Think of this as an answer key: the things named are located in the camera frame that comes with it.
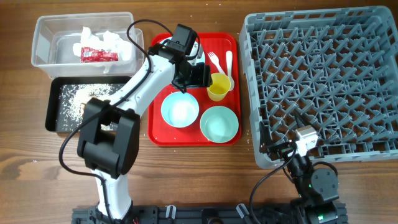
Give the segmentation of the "mint green bowl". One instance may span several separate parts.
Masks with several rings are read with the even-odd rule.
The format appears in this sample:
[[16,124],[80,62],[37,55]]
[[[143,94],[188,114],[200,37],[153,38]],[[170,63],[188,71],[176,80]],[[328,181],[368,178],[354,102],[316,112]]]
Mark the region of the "mint green bowl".
[[200,118],[200,130],[207,140],[226,143],[238,133],[239,120],[236,114],[225,106],[212,106]]

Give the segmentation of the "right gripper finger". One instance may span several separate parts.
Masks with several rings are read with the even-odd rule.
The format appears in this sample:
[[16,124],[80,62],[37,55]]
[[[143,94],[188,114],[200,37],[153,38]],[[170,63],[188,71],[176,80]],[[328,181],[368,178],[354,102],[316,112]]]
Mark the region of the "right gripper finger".
[[311,125],[311,126],[314,127],[315,130],[317,131],[317,135],[319,135],[319,129],[318,129],[314,124],[312,124],[304,115],[302,115],[302,114],[299,113],[298,111],[295,111],[295,112],[294,112],[294,120],[295,120],[296,125],[297,125],[297,128],[296,128],[296,129],[302,128],[302,127],[304,127],[304,126]]
[[259,123],[259,132],[260,132],[259,152],[263,154],[269,154],[270,148],[274,145],[274,143],[271,139],[269,127],[266,126],[262,121]]

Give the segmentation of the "red snack wrapper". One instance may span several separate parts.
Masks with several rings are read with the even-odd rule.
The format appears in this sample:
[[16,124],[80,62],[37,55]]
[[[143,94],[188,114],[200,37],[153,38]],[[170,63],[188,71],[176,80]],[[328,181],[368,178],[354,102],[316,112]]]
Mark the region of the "red snack wrapper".
[[118,54],[115,52],[107,52],[104,50],[96,50],[91,47],[83,47],[81,49],[80,62],[113,62],[118,61]]

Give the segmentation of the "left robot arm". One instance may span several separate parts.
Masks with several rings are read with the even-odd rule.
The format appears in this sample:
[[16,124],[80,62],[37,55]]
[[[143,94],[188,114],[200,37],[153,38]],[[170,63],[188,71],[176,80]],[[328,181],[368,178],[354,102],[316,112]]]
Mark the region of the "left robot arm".
[[85,107],[77,154],[95,177],[99,192],[96,219],[102,223],[127,223],[134,219],[127,173],[139,151],[141,116],[154,98],[172,85],[184,94],[189,88],[212,84],[210,68],[193,63],[199,49],[198,34],[179,24],[170,39],[144,52],[144,64],[116,93],[103,100],[92,98]]

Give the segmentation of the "light blue plate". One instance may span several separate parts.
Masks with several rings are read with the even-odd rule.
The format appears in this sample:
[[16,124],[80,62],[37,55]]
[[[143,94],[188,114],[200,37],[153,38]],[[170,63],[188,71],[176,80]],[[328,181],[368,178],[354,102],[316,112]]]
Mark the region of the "light blue plate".
[[204,52],[204,50],[203,50],[203,46],[202,46],[202,44],[200,44],[200,47],[201,47],[201,58],[200,58],[200,61],[198,62],[198,63],[205,63],[205,61],[206,61],[206,59],[205,59],[205,52]]

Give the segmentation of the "white napkin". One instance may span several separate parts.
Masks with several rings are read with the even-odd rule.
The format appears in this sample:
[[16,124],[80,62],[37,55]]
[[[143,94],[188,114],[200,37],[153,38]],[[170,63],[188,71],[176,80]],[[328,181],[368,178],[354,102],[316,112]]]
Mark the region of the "white napkin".
[[92,34],[89,27],[84,27],[81,32],[80,42],[73,44],[73,54],[80,58],[83,47],[115,52],[118,54],[118,61],[124,62],[132,59],[132,44],[123,40],[119,34],[108,30],[103,34],[103,39],[100,39],[98,36]]

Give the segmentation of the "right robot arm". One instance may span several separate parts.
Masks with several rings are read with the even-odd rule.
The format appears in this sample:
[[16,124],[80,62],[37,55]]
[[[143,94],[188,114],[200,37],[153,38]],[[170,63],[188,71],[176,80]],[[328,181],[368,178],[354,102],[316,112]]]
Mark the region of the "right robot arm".
[[284,163],[265,175],[252,189],[249,207],[256,189],[276,172],[283,170],[295,185],[299,198],[290,202],[290,215],[297,223],[331,223],[339,218],[335,200],[338,195],[338,171],[328,162],[313,163],[307,152],[318,142],[317,129],[298,112],[294,114],[297,128],[295,139],[280,144],[271,140],[269,128],[260,122],[260,149],[273,161],[282,159]]

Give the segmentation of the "white plastic spoon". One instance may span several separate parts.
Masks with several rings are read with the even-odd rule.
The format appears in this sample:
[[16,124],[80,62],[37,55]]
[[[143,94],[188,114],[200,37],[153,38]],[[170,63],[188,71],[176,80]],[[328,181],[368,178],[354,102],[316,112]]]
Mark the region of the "white plastic spoon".
[[233,64],[233,53],[232,51],[226,52],[226,66],[227,66],[227,76],[230,82],[229,90],[232,91],[234,89],[234,80],[232,78],[232,64]]

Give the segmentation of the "white plastic fork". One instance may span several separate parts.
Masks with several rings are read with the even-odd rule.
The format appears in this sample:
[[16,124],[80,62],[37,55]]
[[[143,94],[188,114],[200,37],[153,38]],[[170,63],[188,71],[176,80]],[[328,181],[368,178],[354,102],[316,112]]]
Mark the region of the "white plastic fork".
[[221,68],[220,60],[219,60],[218,56],[217,56],[214,52],[208,52],[208,56],[209,56],[211,62],[216,66],[217,70],[218,70],[220,73],[223,73],[223,74],[225,75],[226,73],[225,73],[224,70]]

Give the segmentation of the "black food waste tray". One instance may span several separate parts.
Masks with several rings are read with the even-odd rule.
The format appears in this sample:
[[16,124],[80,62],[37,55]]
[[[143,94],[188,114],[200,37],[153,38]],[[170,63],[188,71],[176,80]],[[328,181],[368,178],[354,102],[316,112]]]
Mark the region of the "black food waste tray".
[[71,84],[126,84],[130,78],[127,76],[118,77],[58,77],[51,83],[50,96],[47,107],[47,115],[45,120],[45,128],[47,131],[56,132],[56,118],[58,115],[59,94],[63,85]]

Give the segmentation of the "yellow plastic cup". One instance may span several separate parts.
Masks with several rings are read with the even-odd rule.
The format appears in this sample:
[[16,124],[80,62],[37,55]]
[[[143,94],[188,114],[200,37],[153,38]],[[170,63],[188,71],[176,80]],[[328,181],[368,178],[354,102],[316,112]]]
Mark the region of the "yellow plastic cup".
[[207,88],[208,96],[213,101],[221,101],[229,92],[231,82],[223,73],[211,74],[212,84]]

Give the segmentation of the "light blue bowl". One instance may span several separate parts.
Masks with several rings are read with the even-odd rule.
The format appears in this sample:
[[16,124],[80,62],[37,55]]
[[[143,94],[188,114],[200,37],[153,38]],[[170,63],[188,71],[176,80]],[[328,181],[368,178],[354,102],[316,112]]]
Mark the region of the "light blue bowl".
[[160,109],[163,120],[174,128],[185,128],[197,119],[199,104],[189,93],[175,92],[168,95]]

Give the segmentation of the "rice and food scraps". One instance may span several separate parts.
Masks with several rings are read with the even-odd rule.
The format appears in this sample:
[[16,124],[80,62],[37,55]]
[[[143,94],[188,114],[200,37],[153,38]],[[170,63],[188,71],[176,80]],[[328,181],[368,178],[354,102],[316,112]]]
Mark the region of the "rice and food scraps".
[[60,133],[73,131],[83,119],[86,103],[92,98],[109,96],[122,84],[71,84],[63,85],[59,94],[58,115],[55,130]]

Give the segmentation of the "red serving tray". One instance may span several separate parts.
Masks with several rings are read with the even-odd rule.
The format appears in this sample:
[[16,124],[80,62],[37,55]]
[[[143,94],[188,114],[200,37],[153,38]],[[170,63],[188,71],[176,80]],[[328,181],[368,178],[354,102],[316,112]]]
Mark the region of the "red serving tray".
[[147,135],[156,145],[162,147],[185,147],[185,146],[215,146],[214,142],[207,140],[200,130],[200,117],[212,106],[225,106],[231,109],[238,120],[241,121],[241,102],[239,90],[239,68],[237,58],[237,45],[235,38],[223,32],[199,33],[201,46],[204,53],[213,52],[220,60],[223,70],[226,66],[226,52],[233,53],[232,78],[234,79],[233,91],[226,94],[219,102],[209,99],[205,88],[189,88],[188,93],[193,95],[199,103],[199,115],[193,124],[186,128],[174,128],[168,125],[161,116],[161,104],[167,96],[176,92],[172,85],[165,87],[148,107]]

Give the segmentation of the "clear plastic waste bin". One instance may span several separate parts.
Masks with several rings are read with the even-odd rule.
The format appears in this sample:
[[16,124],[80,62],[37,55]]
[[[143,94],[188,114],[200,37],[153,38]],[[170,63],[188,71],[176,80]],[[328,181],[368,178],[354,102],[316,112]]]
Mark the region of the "clear plastic waste bin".
[[43,70],[51,79],[57,77],[131,76],[144,62],[144,54],[134,45],[127,49],[129,60],[113,62],[80,61],[80,49],[75,53],[73,45],[81,40],[85,27],[91,34],[103,40],[105,32],[117,34],[128,42],[131,37],[140,47],[144,46],[143,33],[128,26],[134,22],[130,12],[101,12],[64,14],[38,18],[32,40],[31,64]]

